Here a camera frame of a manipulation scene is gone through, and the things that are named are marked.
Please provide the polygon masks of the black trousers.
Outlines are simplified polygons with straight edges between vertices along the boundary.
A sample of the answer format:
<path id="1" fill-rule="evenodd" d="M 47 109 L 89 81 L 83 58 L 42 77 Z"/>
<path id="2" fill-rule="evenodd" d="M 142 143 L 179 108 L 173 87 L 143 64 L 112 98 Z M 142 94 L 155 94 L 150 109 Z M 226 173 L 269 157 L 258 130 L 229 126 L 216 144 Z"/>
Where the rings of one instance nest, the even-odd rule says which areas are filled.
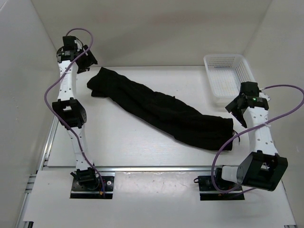
<path id="1" fill-rule="evenodd" d="M 92 97 L 110 98 L 125 111 L 189 146 L 217 151 L 234 135 L 233 120 L 203 115 L 174 96 L 101 68 L 87 82 Z"/>

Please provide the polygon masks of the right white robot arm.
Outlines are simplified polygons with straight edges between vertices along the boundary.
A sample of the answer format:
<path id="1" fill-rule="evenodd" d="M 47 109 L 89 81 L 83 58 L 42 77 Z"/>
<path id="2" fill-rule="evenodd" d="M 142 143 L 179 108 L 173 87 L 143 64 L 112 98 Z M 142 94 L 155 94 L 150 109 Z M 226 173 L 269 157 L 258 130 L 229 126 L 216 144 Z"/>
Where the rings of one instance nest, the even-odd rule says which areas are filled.
<path id="1" fill-rule="evenodd" d="M 231 182 L 274 191 L 287 169 L 288 161 L 278 155 L 268 121 L 268 100 L 256 82 L 243 82 L 239 95 L 226 110 L 248 129 L 250 154 L 239 166 L 223 166 L 213 178 L 214 186 L 226 189 Z"/>

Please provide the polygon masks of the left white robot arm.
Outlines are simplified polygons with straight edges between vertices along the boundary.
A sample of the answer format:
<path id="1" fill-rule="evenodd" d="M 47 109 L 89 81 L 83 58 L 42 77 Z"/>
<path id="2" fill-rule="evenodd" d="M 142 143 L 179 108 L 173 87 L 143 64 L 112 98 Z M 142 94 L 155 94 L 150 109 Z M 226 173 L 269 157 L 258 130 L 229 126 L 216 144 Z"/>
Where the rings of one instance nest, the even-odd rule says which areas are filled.
<path id="1" fill-rule="evenodd" d="M 64 45 L 57 52 L 60 70 L 59 94 L 52 103 L 52 110 L 60 123 L 66 128 L 71 139 L 75 158 L 76 171 L 92 169 L 93 159 L 87 153 L 85 124 L 87 115 L 85 108 L 77 100 L 77 74 L 89 70 L 96 63 L 87 45 Z"/>

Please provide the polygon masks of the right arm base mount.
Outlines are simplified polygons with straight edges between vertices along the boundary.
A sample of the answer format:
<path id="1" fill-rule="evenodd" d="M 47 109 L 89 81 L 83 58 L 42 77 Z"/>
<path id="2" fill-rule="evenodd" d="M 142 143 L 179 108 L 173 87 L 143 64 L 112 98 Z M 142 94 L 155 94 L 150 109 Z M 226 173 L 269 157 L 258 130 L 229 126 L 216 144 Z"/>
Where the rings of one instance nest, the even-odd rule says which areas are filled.
<path id="1" fill-rule="evenodd" d="M 230 193 L 221 193 L 213 186 L 210 176 L 198 176 L 193 182 L 199 186 L 200 201 L 245 200 L 242 187 Z"/>

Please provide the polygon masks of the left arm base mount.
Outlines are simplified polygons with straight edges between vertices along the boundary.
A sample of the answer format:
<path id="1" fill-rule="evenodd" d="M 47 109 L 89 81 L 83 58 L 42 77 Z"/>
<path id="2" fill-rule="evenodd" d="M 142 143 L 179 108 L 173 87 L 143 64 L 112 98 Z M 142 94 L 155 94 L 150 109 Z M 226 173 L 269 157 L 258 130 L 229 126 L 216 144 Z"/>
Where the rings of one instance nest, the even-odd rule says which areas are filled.
<path id="1" fill-rule="evenodd" d="M 92 168 L 84 171 L 78 169 L 71 172 L 70 175 L 73 177 L 70 192 L 71 199 L 111 200 L 113 198 L 114 172 L 104 173 L 102 181 Z"/>

